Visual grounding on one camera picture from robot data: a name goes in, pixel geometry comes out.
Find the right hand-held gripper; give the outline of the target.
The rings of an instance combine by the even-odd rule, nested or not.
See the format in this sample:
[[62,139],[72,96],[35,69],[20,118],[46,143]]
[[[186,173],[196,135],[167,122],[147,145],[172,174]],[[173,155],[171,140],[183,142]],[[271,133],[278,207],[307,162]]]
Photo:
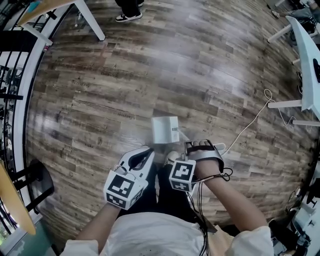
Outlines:
[[[211,174],[204,178],[195,175],[197,164],[205,161],[216,162],[219,174]],[[184,153],[174,161],[169,174],[169,182],[174,190],[192,193],[196,184],[223,175],[224,160],[216,144],[206,140],[204,145],[193,145],[191,140],[184,143]]]

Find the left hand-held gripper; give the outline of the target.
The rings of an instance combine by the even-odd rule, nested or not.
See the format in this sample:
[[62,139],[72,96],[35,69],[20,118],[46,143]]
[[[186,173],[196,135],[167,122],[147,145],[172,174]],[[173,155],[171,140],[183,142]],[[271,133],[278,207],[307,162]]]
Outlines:
[[154,149],[148,146],[126,152],[107,176],[105,201],[123,210],[130,209],[148,187],[154,157]]

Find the person's right hand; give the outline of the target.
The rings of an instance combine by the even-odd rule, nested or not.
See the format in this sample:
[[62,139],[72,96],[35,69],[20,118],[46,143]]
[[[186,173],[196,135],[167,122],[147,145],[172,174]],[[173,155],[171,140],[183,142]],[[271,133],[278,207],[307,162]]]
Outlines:
[[191,141],[188,147],[189,152],[215,151],[215,150],[216,150],[215,146],[208,139]]

